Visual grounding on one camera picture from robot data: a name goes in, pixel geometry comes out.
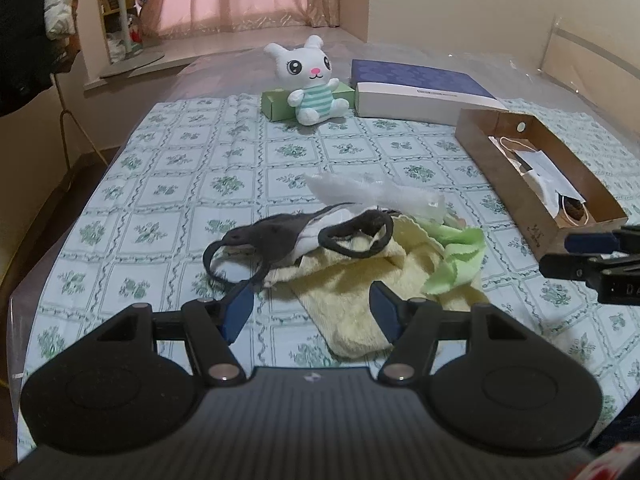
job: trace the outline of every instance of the green box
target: green box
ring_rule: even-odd
[[[275,122],[296,118],[296,109],[287,104],[287,97],[289,97],[290,93],[290,91],[281,89],[262,92],[260,108],[268,120]],[[333,94],[335,99],[347,99],[349,108],[353,108],[353,96],[355,94],[353,88],[341,82]]]

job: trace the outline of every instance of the black jacket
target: black jacket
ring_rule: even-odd
[[[0,0],[0,116],[51,86],[53,46],[45,33],[44,0]]]

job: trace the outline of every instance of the brown cardboard box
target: brown cardboard box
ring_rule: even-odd
[[[517,126],[524,123],[519,132]],[[586,199],[595,222],[574,227],[553,218],[518,171],[488,137],[528,140],[546,153],[575,189]],[[626,223],[620,204],[573,152],[537,118],[492,110],[463,110],[456,139],[492,184],[513,221],[539,260],[546,253],[563,253],[569,233],[608,232]]]

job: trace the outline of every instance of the gray ribbed panel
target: gray ribbed panel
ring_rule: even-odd
[[[311,371],[321,375],[305,380]],[[591,457],[477,450],[443,431],[411,391],[366,368],[259,368],[243,386],[211,390],[167,439],[117,456],[39,447],[8,480],[566,480]]]

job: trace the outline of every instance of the white plush toy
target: white plush toy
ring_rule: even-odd
[[[331,63],[319,36],[309,36],[305,46],[287,50],[270,43],[264,51],[276,60],[276,76],[289,94],[287,103],[296,109],[300,124],[311,126],[330,117],[341,117],[349,109],[347,99],[334,99],[332,91],[340,81],[331,79]]]

